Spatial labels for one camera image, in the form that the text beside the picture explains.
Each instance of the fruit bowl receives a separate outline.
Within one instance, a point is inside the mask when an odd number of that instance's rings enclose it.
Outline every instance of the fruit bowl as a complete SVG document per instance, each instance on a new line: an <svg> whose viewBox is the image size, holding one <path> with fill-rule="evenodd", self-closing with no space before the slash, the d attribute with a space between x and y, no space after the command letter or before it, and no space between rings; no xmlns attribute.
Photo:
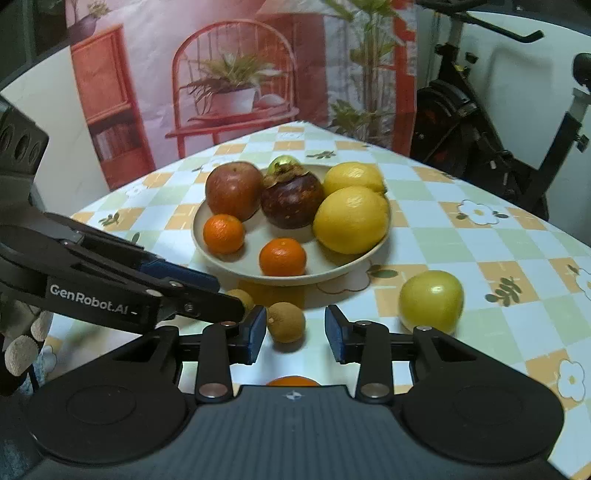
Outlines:
<svg viewBox="0 0 591 480"><path fill-rule="evenodd" d="M304 166L316 175L320 181L324 180L326 173L330 170L330 166L325 165L307 164ZM263 174L267 172L264 168L261 171ZM281 229L271 225L265 215L263 215L262 210L259 209L251 218L243 223L244 229L246 230L244 246L234 254L213 255L208 251L203 241L203 225L212 215L207 202L203 202L197 209L193 221L193 238L195 244L207 261L214 268L221 269L244 280L275 286L308 285L344 275L377 252L388 238L390 230L388 229L384 238L370 251L360 255L343 255L327 249L318 242L312 234L311 225L292 230ZM261 272L258 260L261 248L270 240L280 237L294 238L306 250L308 260L305 275L270 277L263 275Z"/></svg>

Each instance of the checkered tablecloth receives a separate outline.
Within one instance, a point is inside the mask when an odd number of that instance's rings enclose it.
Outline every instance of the checkered tablecloth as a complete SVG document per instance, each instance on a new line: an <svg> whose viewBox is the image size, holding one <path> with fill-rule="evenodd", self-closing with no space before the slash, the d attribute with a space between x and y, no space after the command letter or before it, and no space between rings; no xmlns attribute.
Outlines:
<svg viewBox="0 0 591 480"><path fill-rule="evenodd" d="M268 287L221 276L255 301L289 301L306 312L306 340L295 351L269 337L255 365L234 365L235 382L264 384L303 375L321 384L355 384L359 367L335 363L323 311L336 303L349 320L369 319L402 332L398 293L416 273L446 270L465 290L457 338L548 385L566 411L551 460L566 475L591 474L591 249L511 204L390 151L304 122L247 135L166 166L89 205L74 218L132 239L171 262L206 270L191 237L204 183L217 165L246 160L266 167L289 154L307 163L377 163L388 185L389 242L361 268L325 283ZM182 333L202 322L173 320ZM56 316L48 345L53 374L87 362L134 336ZM185 364L181 389L193 388L196 364ZM396 391L410 388L408 365L394 363Z"/></svg>

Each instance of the white wall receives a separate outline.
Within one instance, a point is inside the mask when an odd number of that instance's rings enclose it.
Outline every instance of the white wall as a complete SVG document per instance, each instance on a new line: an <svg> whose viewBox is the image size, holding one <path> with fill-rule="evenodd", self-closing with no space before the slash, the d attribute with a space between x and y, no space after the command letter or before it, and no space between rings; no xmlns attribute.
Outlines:
<svg viewBox="0 0 591 480"><path fill-rule="evenodd" d="M483 28L467 25L460 60L471 51L480 57L470 81L480 95L505 147L525 163L539 167L564 112L572 100L574 56L591 52L591 37L528 18L491 13L475 16L521 35L543 30L545 38L520 44ZM419 14L419 36L430 36L430 12ZM444 41L447 22L443 22ZM426 82L428 43L420 44L419 85ZM591 137L591 112L582 133ZM573 148L548 192L550 222L591 244L591 148L584 154Z"/></svg>
<svg viewBox="0 0 591 480"><path fill-rule="evenodd" d="M69 47L0 93L49 135L35 177L47 210L71 215L109 193L80 106Z"/></svg>

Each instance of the bike seat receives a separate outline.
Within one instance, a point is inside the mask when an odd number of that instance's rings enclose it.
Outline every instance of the bike seat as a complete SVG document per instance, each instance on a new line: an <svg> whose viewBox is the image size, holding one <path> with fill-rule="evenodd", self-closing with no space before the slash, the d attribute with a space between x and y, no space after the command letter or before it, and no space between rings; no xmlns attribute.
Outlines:
<svg viewBox="0 0 591 480"><path fill-rule="evenodd" d="M579 53L574 58L573 77L579 85L591 88L591 53Z"/></svg>

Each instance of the bike handlebar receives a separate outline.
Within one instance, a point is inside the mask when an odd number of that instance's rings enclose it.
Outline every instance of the bike handlebar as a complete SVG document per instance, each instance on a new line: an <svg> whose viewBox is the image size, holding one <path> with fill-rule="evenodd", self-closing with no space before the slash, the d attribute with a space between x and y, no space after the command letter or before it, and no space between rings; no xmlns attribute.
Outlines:
<svg viewBox="0 0 591 480"><path fill-rule="evenodd" d="M487 0L417 0L417 5L424 8L430 8L444 15L453 15L465 12L472 8L486 5Z"/></svg>
<svg viewBox="0 0 591 480"><path fill-rule="evenodd" d="M512 40L518 41L519 43L533 43L535 41L538 41L538 40L544 38L544 32L542 32L541 30L536 30L535 32L530 33L529 35L523 36L523 35L519 35L517 33L513 33L513 32L506 30L502 27L498 27L497 25L493 25L491 23L485 22L484 20L481 20L480 18L473 17L467 13L453 14L453 15L450 15L450 17L454 18L456 20L459 20L463 23L478 25L479 27L486 28L487 30L493 31L495 33L498 33L500 35L508 37Z"/></svg>
<svg viewBox="0 0 591 480"><path fill-rule="evenodd" d="M479 18L475 18L466 13L466 10L486 5L487 0L416 0L416 3L421 7L430 8L432 10L435 10L436 12L448 15L450 18L453 18L454 20L459 20L463 23L478 25L482 28L486 28L487 30L491 30L500 35L504 35L520 43L533 43L535 41L540 40L541 38L544 38L544 32L542 32L541 30L537 30L526 36L518 35L517 33L513 33L501 27L497 27L496 25L490 24L488 22L485 22L484 20L480 20Z"/></svg>

